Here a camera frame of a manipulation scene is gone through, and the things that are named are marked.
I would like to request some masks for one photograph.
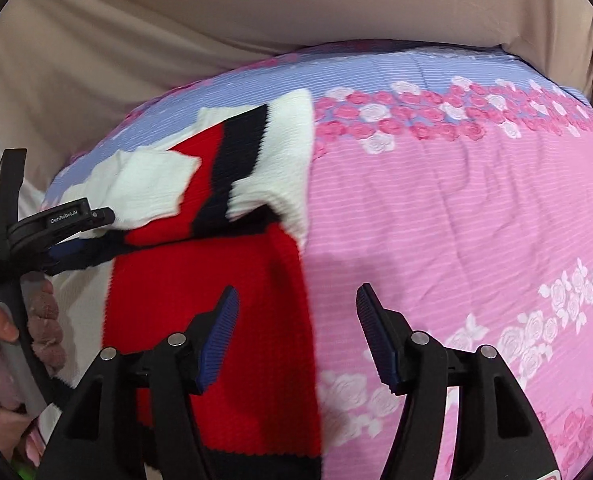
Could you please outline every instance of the pink rose pattern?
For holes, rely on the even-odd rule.
[[[495,103],[502,100],[489,99],[491,96],[502,97],[505,108],[494,107],[490,100]],[[380,105],[387,108],[389,114],[376,123],[368,123],[361,117],[361,108],[366,105]],[[329,152],[341,136],[363,140],[378,132],[418,140],[467,139],[465,142],[481,140],[493,132],[503,134],[500,125],[507,126],[508,122],[515,124],[522,136],[532,132],[570,135],[574,131],[571,126],[579,132],[593,132],[593,110],[571,96],[547,89],[524,90],[516,85],[514,89],[510,86],[487,87],[476,82],[468,89],[453,84],[445,94],[428,90],[363,92],[348,89],[342,100],[329,96],[317,99],[315,120],[317,142],[326,146],[325,150],[317,147],[316,158]]]
[[[545,412],[537,413],[557,456],[562,478],[572,478],[593,454],[593,389],[589,401],[589,408],[571,408],[562,416],[549,418]]]

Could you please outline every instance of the white knit fabric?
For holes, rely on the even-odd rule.
[[[119,150],[98,164],[82,184],[65,191],[60,203],[87,198],[90,207],[111,207],[115,229],[142,227],[179,214],[179,206],[200,158],[139,148]]]
[[[307,238],[307,183],[315,142],[310,92],[294,90],[268,104],[268,121],[252,173],[232,186],[227,217],[236,220],[261,205],[281,218],[303,249]]]

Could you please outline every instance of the mattress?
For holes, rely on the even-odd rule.
[[[572,479],[593,455],[593,110],[500,50],[330,44],[176,89],[134,110],[54,180],[58,202],[117,150],[202,107],[307,88],[317,140],[302,253],[315,335],[323,477],[379,478],[403,407],[356,318],[386,308],[445,346],[499,349]],[[449,477],[458,391],[437,466]]]

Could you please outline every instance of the fingernail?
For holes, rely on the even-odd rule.
[[[9,321],[6,321],[5,324],[3,325],[3,332],[5,333],[5,335],[7,337],[9,337],[10,339],[13,339],[13,340],[15,340],[19,337],[19,329],[16,328]]]
[[[44,280],[41,284],[41,290],[43,292],[46,292],[47,294],[53,294],[54,286],[52,285],[52,282],[50,282],[49,280]]]

